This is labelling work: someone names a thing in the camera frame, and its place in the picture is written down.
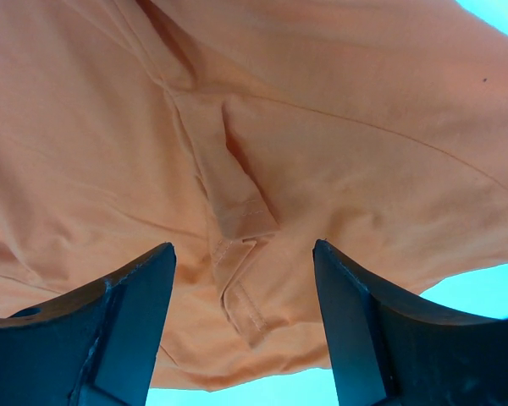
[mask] orange fabric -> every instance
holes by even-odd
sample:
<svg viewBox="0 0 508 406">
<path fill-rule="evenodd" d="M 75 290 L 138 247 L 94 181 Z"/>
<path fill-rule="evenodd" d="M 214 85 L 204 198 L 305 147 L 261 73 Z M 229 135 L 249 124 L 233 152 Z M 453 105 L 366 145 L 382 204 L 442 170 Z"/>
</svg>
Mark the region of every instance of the orange fabric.
<svg viewBox="0 0 508 406">
<path fill-rule="evenodd" d="M 508 262 L 507 37 L 451 0 L 0 0 L 0 316 L 171 241 L 154 387 L 329 367 L 316 239 L 415 293 Z"/>
</svg>

